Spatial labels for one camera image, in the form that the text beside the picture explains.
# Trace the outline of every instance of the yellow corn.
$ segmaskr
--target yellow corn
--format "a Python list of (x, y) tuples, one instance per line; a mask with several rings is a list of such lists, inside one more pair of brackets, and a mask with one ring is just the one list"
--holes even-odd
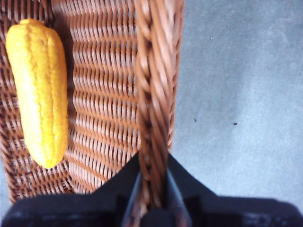
[(34, 19), (21, 20), (6, 37), (21, 123), (32, 158), (54, 167), (67, 147), (67, 75), (58, 34)]

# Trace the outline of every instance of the basket handle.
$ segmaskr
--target basket handle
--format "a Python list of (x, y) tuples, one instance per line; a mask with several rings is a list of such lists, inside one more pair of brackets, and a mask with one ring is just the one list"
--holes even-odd
[(139, 163), (142, 207), (146, 210), (163, 204), (173, 132), (183, 5), (182, 0), (135, 1), (138, 38), (135, 73), (141, 132)]

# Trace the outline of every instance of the woven wicker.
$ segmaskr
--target woven wicker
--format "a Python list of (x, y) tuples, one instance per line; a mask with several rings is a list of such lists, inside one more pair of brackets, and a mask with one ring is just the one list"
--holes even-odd
[[(9, 27), (29, 17), (53, 27), (66, 52), (69, 145), (52, 169), (38, 166), (24, 144), (5, 51)], [(159, 152), (150, 157), (157, 165), (140, 161), (146, 186), (157, 193), (152, 182), (162, 182), (163, 173), (149, 176), (166, 165), (163, 150), (172, 145), (182, 19), (180, 0), (1, 1), (1, 158), (12, 202), (36, 194), (93, 192), (139, 149), (145, 157), (151, 149)]]

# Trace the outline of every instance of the concrete floor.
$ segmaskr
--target concrete floor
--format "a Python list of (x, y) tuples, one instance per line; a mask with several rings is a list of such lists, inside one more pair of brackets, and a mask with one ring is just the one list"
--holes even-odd
[[(219, 195), (303, 212), (303, 1), (187, 0), (174, 156)], [(1, 218), (8, 207), (1, 172)]]

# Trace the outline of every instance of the brown wicker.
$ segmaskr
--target brown wicker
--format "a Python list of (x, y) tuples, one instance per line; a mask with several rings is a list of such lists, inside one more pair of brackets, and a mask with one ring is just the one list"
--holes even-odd
[[(93, 192), (141, 148), (143, 199), (160, 206), (172, 146), (183, 1), (2, 0), (0, 7), (1, 157), (10, 200)], [(69, 145), (52, 169), (38, 166), (25, 147), (5, 51), (9, 27), (28, 17), (53, 27), (66, 52)]]

